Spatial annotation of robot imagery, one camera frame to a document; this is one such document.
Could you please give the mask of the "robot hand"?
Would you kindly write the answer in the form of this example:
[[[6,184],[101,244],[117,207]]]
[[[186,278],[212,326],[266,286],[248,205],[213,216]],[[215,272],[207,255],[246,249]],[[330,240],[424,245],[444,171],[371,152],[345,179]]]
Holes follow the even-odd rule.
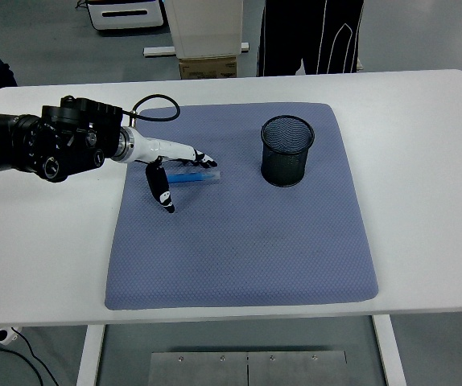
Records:
[[[167,174],[163,168],[164,159],[190,162],[203,168],[217,167],[217,162],[213,158],[192,146],[156,138],[146,138],[131,127],[124,127],[122,130],[128,138],[124,163],[141,162],[146,164],[146,180],[151,194],[160,206],[169,213],[175,211],[175,206],[172,202]]]

